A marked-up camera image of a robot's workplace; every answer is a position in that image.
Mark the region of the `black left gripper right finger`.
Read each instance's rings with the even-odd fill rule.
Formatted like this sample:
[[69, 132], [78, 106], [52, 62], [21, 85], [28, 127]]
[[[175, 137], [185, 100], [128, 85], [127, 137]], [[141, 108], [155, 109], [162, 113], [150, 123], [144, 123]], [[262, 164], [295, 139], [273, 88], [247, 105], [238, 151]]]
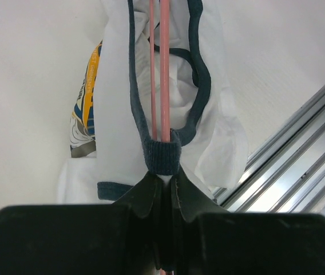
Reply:
[[169, 182], [173, 274], [325, 274], [325, 217], [231, 213], [183, 171]]

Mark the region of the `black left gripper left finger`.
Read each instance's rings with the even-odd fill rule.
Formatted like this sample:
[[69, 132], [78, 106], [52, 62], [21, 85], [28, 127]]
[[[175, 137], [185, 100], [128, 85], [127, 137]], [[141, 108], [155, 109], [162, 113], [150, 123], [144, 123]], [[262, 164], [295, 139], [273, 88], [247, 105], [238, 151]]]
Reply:
[[155, 274], [162, 187], [146, 174], [109, 205], [0, 209], [0, 274]]

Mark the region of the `pink wire hanger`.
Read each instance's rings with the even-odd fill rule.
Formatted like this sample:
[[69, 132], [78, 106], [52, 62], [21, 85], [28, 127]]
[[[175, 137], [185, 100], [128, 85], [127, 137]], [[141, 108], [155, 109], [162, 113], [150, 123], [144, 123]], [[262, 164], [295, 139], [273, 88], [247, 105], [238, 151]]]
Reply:
[[169, 1], [160, 1], [160, 135], [157, 134], [155, 57], [154, 57], [154, 2], [149, 2], [150, 11], [150, 84], [151, 122], [154, 140], [169, 142]]

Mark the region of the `white printed navy-trim tank top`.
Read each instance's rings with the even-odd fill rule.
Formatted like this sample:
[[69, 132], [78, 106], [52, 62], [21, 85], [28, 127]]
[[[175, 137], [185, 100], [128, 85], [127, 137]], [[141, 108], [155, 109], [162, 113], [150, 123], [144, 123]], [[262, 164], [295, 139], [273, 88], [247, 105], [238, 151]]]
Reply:
[[182, 169], [211, 197], [233, 190], [248, 144], [225, 71], [216, 1], [170, 1], [171, 139], [160, 140], [160, 1], [103, 1], [104, 35], [88, 61], [70, 119], [61, 204], [111, 203], [147, 172]]

